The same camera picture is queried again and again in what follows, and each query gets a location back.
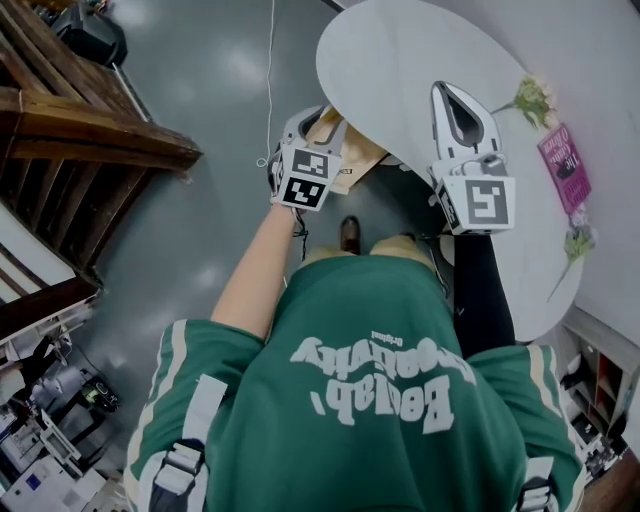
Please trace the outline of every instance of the book cover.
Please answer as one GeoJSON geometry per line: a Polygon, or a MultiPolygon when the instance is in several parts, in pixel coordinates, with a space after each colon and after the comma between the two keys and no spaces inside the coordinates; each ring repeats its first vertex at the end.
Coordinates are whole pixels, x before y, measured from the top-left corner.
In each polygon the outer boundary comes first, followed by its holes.
{"type": "Polygon", "coordinates": [[[589,196],[591,184],[567,127],[561,124],[555,128],[538,144],[538,149],[556,185],[564,211],[571,215],[589,196]]]}

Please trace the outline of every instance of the brown shoe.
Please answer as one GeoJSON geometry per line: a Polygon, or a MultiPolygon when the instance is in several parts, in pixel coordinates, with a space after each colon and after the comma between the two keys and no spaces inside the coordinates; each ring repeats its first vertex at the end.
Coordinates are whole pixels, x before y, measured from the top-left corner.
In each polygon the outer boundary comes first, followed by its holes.
{"type": "Polygon", "coordinates": [[[360,223],[349,215],[340,224],[340,249],[355,255],[360,254],[360,223]]]}

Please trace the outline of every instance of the sleeve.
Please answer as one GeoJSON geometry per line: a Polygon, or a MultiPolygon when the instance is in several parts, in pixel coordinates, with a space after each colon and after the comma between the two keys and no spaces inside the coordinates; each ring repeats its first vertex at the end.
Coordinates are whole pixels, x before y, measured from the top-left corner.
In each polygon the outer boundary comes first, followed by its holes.
{"type": "Polygon", "coordinates": [[[553,457],[551,480],[559,510],[577,510],[586,470],[579,457],[576,432],[560,403],[553,349],[501,347],[476,354],[468,362],[511,410],[528,457],[553,457]]]}
{"type": "Polygon", "coordinates": [[[132,502],[137,502],[147,460],[182,439],[200,376],[226,384],[227,398],[236,393],[245,370],[263,347],[257,336],[207,320],[180,320],[164,331],[149,398],[127,451],[124,484],[132,502]]]}

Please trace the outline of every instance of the round table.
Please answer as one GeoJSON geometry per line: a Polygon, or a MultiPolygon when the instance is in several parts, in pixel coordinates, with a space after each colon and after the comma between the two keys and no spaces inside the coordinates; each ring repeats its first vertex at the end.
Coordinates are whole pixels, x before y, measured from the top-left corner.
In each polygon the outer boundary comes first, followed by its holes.
{"type": "MultiPolygon", "coordinates": [[[[493,111],[513,100],[526,74],[478,27],[419,0],[368,0],[346,9],[322,34],[316,67],[327,98],[356,130],[422,172],[438,159],[434,82],[452,83],[493,111]]],[[[568,219],[536,146],[547,130],[535,130],[514,109],[495,118],[517,197],[516,226],[493,235],[493,245],[516,338],[531,341],[567,312],[583,263],[549,300],[567,264],[568,219]]]]}

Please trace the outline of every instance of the grey floor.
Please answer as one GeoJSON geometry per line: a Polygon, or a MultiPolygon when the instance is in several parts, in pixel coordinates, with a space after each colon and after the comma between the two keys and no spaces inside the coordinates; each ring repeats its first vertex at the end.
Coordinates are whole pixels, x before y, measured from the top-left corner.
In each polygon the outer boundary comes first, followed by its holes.
{"type": "MultiPolygon", "coordinates": [[[[276,0],[273,141],[285,120],[326,99],[315,49],[335,12],[320,0],[276,0]]],[[[111,451],[123,463],[147,398],[162,330],[206,318],[267,212],[268,0],[117,0],[127,36],[124,70],[155,121],[192,137],[204,157],[192,183],[159,175],[143,193],[98,263],[106,283],[94,319],[75,342],[124,400],[112,418],[111,451]]],[[[308,215],[310,245],[335,245],[340,220],[356,214],[365,246],[402,231],[435,233],[439,214],[412,173],[381,168],[348,196],[308,215]]],[[[292,245],[289,273],[299,264],[292,245]]],[[[78,355],[76,361],[85,364],[78,355]]]]}

